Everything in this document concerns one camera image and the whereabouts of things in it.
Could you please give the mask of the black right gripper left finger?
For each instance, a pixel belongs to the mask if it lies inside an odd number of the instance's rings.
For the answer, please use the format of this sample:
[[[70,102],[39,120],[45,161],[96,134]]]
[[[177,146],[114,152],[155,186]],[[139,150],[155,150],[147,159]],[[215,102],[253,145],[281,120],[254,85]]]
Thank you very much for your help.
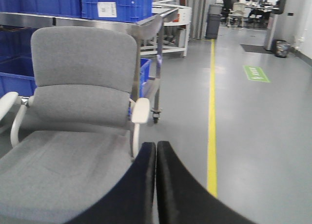
[[[98,202],[69,224],[151,224],[156,145],[145,142],[130,168]]]

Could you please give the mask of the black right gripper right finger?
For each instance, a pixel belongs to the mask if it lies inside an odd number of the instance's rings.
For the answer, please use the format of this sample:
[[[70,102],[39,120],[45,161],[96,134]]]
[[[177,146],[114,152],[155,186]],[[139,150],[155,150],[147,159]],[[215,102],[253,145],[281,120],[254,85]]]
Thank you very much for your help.
[[[250,224],[211,195],[183,165],[170,142],[157,144],[157,208],[161,224]]]

